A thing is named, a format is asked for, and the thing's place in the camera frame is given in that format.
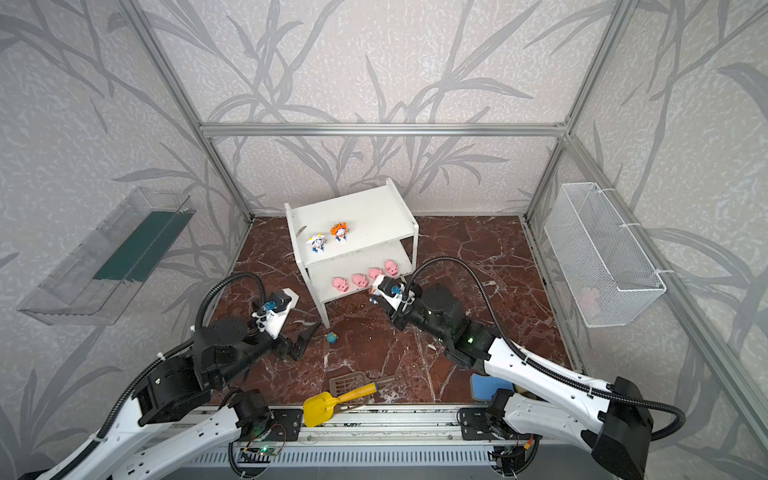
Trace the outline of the white blue small figurine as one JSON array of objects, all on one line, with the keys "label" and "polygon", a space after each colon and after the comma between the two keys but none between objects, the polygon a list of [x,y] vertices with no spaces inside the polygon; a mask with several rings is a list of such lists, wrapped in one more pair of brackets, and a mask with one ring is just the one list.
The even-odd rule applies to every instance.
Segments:
[{"label": "white blue small figurine", "polygon": [[325,235],[322,233],[313,235],[307,240],[307,244],[314,253],[323,253],[325,251],[325,243]]}]

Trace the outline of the orange blue cat figurine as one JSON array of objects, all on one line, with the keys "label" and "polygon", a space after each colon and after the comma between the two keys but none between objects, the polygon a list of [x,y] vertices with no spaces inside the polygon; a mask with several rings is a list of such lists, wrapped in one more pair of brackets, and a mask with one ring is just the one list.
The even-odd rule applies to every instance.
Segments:
[{"label": "orange blue cat figurine", "polygon": [[348,225],[346,222],[334,224],[330,230],[331,235],[339,242],[345,242],[348,236]]}]

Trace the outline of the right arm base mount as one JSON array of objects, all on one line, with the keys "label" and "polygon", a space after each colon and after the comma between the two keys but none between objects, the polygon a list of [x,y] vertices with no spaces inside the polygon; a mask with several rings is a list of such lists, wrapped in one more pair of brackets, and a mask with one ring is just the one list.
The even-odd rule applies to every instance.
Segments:
[{"label": "right arm base mount", "polygon": [[486,413],[486,408],[464,407],[456,415],[461,429],[461,437],[465,441],[529,441],[541,440],[540,435],[524,434],[513,430],[503,420]]}]

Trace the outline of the pink pig toy pair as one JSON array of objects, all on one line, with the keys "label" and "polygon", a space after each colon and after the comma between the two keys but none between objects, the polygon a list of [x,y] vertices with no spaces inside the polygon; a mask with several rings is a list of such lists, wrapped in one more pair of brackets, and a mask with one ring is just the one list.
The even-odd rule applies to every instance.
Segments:
[{"label": "pink pig toy pair", "polygon": [[334,277],[332,280],[332,286],[341,293],[346,293],[350,289],[348,280],[342,277]]},{"label": "pink pig toy pair", "polygon": [[355,286],[361,289],[368,288],[370,285],[368,277],[360,273],[356,273],[352,275],[352,282]]}]

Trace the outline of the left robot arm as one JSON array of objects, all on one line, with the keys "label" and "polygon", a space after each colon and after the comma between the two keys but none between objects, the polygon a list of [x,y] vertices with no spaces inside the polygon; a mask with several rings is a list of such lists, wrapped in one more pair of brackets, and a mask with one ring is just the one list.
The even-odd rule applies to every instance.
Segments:
[{"label": "left robot arm", "polygon": [[256,390],[235,390],[202,421],[154,444],[158,435],[207,404],[262,357],[300,359],[316,331],[296,340],[225,318],[148,366],[118,398],[102,427],[64,461],[30,479],[159,479],[215,446],[269,433],[274,415]]}]

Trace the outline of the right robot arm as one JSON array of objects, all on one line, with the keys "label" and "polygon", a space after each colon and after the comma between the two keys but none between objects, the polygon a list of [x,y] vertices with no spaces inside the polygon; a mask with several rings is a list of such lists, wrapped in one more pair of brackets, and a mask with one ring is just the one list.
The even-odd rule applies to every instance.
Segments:
[{"label": "right robot arm", "polygon": [[434,336],[457,366],[518,387],[493,396],[486,417],[496,435],[567,442],[620,479],[644,478],[653,418],[648,408],[612,397],[635,391],[633,383],[618,379],[609,384],[507,343],[497,329],[466,316],[461,302],[442,285],[414,293],[404,288],[385,277],[371,288],[370,300],[397,329],[412,325]]}]

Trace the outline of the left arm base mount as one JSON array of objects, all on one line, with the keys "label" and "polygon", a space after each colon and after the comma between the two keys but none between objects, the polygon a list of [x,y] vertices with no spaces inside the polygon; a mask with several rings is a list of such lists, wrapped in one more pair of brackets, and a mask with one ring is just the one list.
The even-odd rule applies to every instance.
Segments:
[{"label": "left arm base mount", "polygon": [[294,442],[302,427],[299,407],[271,407],[259,390],[237,391],[226,402],[237,417],[239,441]]}]

